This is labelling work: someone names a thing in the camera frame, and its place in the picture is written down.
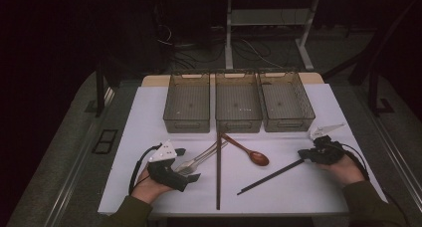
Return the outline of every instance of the white tabletop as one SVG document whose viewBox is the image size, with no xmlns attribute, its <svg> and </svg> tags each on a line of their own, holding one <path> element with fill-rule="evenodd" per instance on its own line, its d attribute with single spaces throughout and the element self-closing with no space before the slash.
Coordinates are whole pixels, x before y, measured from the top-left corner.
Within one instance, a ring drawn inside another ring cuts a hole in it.
<svg viewBox="0 0 422 227">
<path fill-rule="evenodd" d="M 310 130 L 318 126 L 347 123 L 329 85 L 305 85 L 316 113 Z M 114 213 L 127 189 L 134 166 L 150 147 L 171 140 L 175 148 L 186 148 L 176 158 L 175 168 L 192 159 L 216 140 L 214 118 L 214 87 L 211 87 L 211 131 L 209 133 L 168 133 L 162 115 L 167 87 L 141 87 L 138 89 L 124 129 L 114 163 L 105 187 L 99 213 Z M 260 167 L 253 164 L 247 154 L 228 144 L 222 150 L 221 206 L 216 209 L 216 156 L 203 162 L 197 170 L 199 180 L 190 183 L 184 192 L 171 191 L 153 203 L 151 216 L 292 216 L 343 214 L 347 206 L 341 186 L 330 173 L 311 162 L 273 178 L 241 195 L 241 189 L 299 159 L 299 149 L 313 147 L 309 132 L 229 134 L 241 144 L 269 156 L 270 164 Z M 348 125 L 329 134 L 332 140 L 360 148 Z M 385 200 L 378 182 L 368 167 L 372 184 Z"/>
</svg>

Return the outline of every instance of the spoon bowl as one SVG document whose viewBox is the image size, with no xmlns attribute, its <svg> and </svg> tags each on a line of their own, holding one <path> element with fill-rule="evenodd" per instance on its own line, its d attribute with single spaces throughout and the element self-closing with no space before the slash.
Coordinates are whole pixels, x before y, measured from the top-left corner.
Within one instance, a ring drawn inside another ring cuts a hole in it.
<svg viewBox="0 0 422 227">
<path fill-rule="evenodd" d="M 245 146 L 241 145 L 236 140 L 232 139 L 232 137 L 228 136 L 226 133 L 221 133 L 221 137 L 225 138 L 227 141 L 229 141 L 233 145 L 236 145 L 237 147 L 245 150 L 246 153 L 248 153 L 249 158 L 255 164 L 257 164 L 259 166 L 266 166 L 266 165 L 268 165 L 270 163 L 270 160 L 268 159 L 268 157 L 265 154 L 263 154 L 261 152 L 258 152 L 258 151 L 255 151 L 255 150 L 250 150 L 250 149 L 246 148 Z"/>
</svg>

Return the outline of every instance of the plastic storage tray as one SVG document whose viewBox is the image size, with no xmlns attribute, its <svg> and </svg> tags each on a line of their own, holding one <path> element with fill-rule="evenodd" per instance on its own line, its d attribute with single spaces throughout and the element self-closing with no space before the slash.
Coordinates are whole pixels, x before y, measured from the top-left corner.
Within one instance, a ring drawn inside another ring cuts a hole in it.
<svg viewBox="0 0 422 227">
<path fill-rule="evenodd" d="M 258 73 L 265 131 L 307 131 L 316 116 L 299 74 L 279 69 Z"/>
<path fill-rule="evenodd" d="M 173 72 L 163 116 L 170 133 L 210 131 L 209 71 Z"/>
<path fill-rule="evenodd" d="M 220 131 L 256 133 L 262 124 L 254 70 L 217 70 L 216 120 Z"/>
</svg>

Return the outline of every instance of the floor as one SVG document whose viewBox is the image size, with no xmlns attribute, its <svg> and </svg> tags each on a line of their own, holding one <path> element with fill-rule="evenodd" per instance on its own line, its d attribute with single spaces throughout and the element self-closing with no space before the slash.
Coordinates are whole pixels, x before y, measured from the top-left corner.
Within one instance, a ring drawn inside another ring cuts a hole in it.
<svg viewBox="0 0 422 227">
<path fill-rule="evenodd" d="M 282 66 L 306 72 L 294 43 L 300 34 L 286 28 L 234 31 L 235 69 Z M 341 27 L 312 30 L 307 50 L 315 72 L 324 74 L 353 57 L 372 37 L 371 33 L 345 34 Z M 181 51 L 173 54 L 165 73 L 224 68 L 224 43 L 216 38 L 213 44 L 207 48 L 178 44 Z M 422 226 L 422 123 L 382 79 L 379 97 L 391 103 L 394 113 L 374 116 L 367 108 L 366 82 L 356 87 L 347 81 L 352 69 L 325 82 L 331 85 L 380 185 L 403 209 L 411 226 Z M 105 110 L 96 117 L 95 74 L 83 83 L 8 226 L 97 226 L 105 218 L 97 209 L 139 84 L 140 80 L 123 80 L 119 87 L 109 89 Z M 117 130 L 111 152 L 91 153 L 104 129 Z M 347 226 L 346 216 L 316 216 L 312 220 L 316 227 Z"/>
</svg>

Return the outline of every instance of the sleeve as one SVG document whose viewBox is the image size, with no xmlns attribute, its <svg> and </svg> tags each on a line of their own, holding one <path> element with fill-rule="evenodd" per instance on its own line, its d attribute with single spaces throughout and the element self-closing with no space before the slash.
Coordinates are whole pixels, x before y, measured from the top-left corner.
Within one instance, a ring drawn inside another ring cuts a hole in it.
<svg viewBox="0 0 422 227">
<path fill-rule="evenodd" d="M 343 188 L 350 212 L 350 226 L 406 226 L 403 214 L 384 202 L 369 181 L 360 181 Z"/>
<path fill-rule="evenodd" d="M 134 197 L 126 196 L 118 210 L 106 218 L 100 227 L 139 227 L 144 226 L 152 207 Z"/>
</svg>

